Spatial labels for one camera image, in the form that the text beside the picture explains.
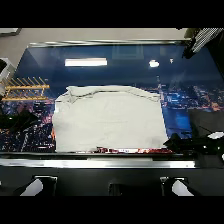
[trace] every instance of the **wrinkled fabric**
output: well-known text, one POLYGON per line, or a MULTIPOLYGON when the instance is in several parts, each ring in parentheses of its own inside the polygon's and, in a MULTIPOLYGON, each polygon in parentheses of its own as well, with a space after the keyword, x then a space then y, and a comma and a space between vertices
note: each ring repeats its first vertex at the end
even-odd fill
POLYGON ((164 147, 167 135, 159 94, 130 86, 67 90, 55 102, 57 152, 164 147))

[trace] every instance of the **white wall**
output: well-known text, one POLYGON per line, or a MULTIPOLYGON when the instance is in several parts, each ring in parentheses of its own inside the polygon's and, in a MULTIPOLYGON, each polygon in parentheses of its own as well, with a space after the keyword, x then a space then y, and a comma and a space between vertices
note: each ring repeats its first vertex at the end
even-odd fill
POLYGON ((0 28, 0 33, 12 33, 16 32, 18 28, 0 28))

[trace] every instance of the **floor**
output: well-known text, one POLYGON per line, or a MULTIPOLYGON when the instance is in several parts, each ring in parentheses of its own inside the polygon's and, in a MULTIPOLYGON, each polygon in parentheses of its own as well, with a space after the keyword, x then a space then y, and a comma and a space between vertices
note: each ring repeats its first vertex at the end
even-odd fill
POLYGON ((184 39, 186 28, 23 28, 19 35, 0 37, 0 58, 17 66, 29 43, 69 40, 184 39))

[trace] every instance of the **white towel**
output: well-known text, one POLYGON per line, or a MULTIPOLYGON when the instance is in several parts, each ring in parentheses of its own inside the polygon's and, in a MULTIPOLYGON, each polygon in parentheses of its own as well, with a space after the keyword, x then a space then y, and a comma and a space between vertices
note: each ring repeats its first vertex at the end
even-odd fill
POLYGON ((67 87, 55 103, 56 151, 161 148, 167 135, 159 94, 130 86, 67 87))

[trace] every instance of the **glass surface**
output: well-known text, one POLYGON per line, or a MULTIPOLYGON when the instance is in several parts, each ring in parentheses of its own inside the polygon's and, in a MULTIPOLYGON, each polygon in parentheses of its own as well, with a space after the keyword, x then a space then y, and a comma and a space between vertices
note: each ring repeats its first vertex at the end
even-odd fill
POLYGON ((0 150, 54 152, 54 100, 67 86, 125 85, 160 94, 168 137, 191 131, 187 109, 224 109, 224 83, 207 48, 182 58, 181 45, 109 45, 27 48, 15 77, 41 77, 50 89, 46 101, 1 102, 1 114, 12 117, 24 108, 38 117, 32 127, 10 133, 1 129, 0 150), (106 66, 68 67, 66 59, 106 58, 106 66), (159 62, 151 67, 149 62, 159 62))

